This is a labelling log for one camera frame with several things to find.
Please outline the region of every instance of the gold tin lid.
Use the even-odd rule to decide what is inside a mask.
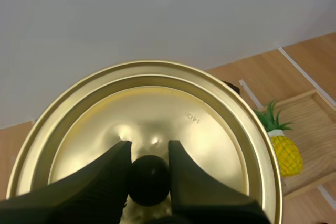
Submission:
[[[133,61],[98,71],[65,91],[43,113],[14,165],[7,198],[83,168],[120,140],[132,160],[167,160],[169,140],[223,184],[257,199],[281,223],[282,192],[271,142],[230,87],[198,69]]]

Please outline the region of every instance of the pineapple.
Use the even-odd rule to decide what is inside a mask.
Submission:
[[[271,139],[282,176],[292,176],[302,173],[303,160],[300,151],[295,143],[284,135],[284,130],[292,130],[290,127],[287,127],[292,122],[280,124],[280,111],[274,117],[275,105],[276,103],[272,101],[267,105],[266,112],[255,111],[255,113]]]

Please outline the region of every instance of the black object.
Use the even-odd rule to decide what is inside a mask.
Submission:
[[[121,141],[83,169],[0,203],[1,224],[118,224],[128,195],[131,143]]]
[[[180,141],[169,141],[172,211],[194,224],[269,221],[258,202],[210,177]]]
[[[147,155],[138,158],[128,175],[131,198],[143,206],[162,202],[170,190],[168,164],[160,157]]]
[[[237,87],[237,86],[235,86],[235,85],[233,85],[233,84],[231,84],[231,83],[229,83],[229,82],[227,82],[227,81],[222,81],[222,82],[224,82],[224,83],[227,84],[230,88],[232,88],[235,92],[237,92],[238,94],[240,94],[240,88],[239,88],[239,87]]]

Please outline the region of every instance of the white wall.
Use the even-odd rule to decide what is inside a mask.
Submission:
[[[0,126],[117,62],[207,69],[335,30],[336,0],[0,0]]]

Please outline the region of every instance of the wooden surface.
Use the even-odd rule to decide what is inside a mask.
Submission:
[[[33,122],[0,129],[0,200],[6,198],[7,185],[16,156]]]
[[[336,224],[336,212],[317,188],[286,200],[283,224]]]
[[[317,188],[318,186],[326,186],[325,187],[326,189],[328,188],[328,192],[330,193],[330,195],[332,195],[332,191],[329,191],[329,189],[331,190],[335,190],[336,188],[336,184],[333,184],[333,182],[336,182],[336,172],[332,172],[332,173],[329,173],[328,175],[325,175],[321,178],[318,178],[317,180],[303,186],[303,187],[300,187],[299,189],[295,190],[295,191],[292,191],[291,193],[289,194],[286,194],[284,196],[284,200],[285,202],[288,201],[288,200],[291,200],[295,197],[298,197],[300,196],[301,194],[304,194],[312,189],[315,189]]]
[[[209,69],[207,72],[240,88],[239,80],[243,79],[262,105],[267,105],[273,99],[282,101],[314,89],[278,50]],[[255,107],[249,98],[246,102]]]
[[[336,100],[336,33],[285,47],[284,51]]]
[[[317,90],[279,102],[275,112],[283,110],[280,122],[294,122],[285,131],[299,148],[303,158],[302,174],[286,177],[284,193],[288,194],[336,170],[336,122],[330,115],[335,108]]]

